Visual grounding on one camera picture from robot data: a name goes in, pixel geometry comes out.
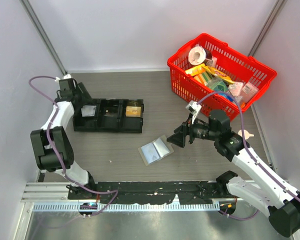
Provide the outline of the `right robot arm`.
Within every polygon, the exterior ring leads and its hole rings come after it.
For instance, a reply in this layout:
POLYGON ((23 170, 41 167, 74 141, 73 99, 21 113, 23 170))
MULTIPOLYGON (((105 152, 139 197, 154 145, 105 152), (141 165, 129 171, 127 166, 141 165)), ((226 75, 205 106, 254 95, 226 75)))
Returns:
POLYGON ((223 110, 212 110, 208 122, 190 114, 167 141, 184 148, 195 139, 214 142, 217 152, 242 169, 254 182, 250 184, 232 171, 220 175, 216 193, 223 198, 236 196, 248 202, 269 220, 282 236, 289 238, 300 230, 300 191, 275 173, 242 136, 232 131, 223 110))

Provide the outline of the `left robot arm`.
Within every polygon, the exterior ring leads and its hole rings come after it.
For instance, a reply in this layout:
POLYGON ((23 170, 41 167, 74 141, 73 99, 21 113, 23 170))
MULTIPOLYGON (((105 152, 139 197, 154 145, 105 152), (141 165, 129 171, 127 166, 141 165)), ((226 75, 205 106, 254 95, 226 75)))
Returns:
POLYGON ((68 189, 85 199, 92 199, 97 187, 92 175, 75 161, 74 151, 66 134, 71 118, 93 100, 84 84, 71 75, 53 80, 59 84, 56 99, 52 99, 34 86, 32 77, 28 84, 52 103, 52 112, 45 124, 30 133, 30 140, 37 167, 56 173, 69 181, 68 189))

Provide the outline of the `grey card holder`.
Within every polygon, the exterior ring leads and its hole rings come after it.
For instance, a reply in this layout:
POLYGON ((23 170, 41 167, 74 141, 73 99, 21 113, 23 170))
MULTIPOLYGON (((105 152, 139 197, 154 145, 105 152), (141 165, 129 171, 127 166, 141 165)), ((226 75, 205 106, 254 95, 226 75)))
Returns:
POLYGON ((138 152, 146 166, 174 153, 172 144, 167 142, 167 137, 162 135, 154 141, 138 148, 138 152))

